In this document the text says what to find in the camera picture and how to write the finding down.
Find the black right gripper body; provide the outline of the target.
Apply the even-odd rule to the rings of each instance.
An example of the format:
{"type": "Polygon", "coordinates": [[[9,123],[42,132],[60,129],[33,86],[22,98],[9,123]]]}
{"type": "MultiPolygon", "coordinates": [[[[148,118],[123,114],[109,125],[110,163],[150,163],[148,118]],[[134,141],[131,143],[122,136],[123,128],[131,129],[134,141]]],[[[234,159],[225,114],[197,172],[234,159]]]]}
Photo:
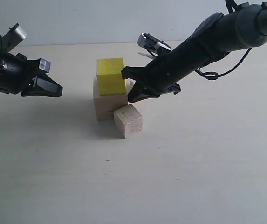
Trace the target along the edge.
{"type": "Polygon", "coordinates": [[[215,42],[205,35],[191,35],[171,52],[155,57],[147,64],[143,84],[158,91],[178,92],[177,82],[195,70],[226,56],[215,42]]]}

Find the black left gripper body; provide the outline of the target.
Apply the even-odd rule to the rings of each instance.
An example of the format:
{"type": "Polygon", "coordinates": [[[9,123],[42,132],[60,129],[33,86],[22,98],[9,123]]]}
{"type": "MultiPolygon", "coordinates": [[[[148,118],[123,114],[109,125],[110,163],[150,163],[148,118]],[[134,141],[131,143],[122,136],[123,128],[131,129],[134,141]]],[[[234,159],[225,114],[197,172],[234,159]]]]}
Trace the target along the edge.
{"type": "Polygon", "coordinates": [[[0,51],[0,92],[21,94],[21,91],[35,76],[50,71],[50,62],[42,58],[28,60],[23,54],[13,55],[0,51]]]}

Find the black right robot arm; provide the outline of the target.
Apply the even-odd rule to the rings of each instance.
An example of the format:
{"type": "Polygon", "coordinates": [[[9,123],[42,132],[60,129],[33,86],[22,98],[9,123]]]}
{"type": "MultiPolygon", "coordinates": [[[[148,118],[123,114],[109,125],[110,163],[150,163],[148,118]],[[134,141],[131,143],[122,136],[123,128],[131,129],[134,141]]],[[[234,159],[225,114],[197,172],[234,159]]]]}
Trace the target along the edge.
{"type": "Polygon", "coordinates": [[[223,59],[233,51],[262,46],[267,42],[267,3],[236,4],[226,1],[228,14],[206,18],[181,44],[171,49],[148,33],[138,39],[140,47],[153,57],[144,67],[126,66],[123,79],[135,81],[128,101],[135,103],[163,94],[180,93],[179,81],[192,72],[223,59]]]}

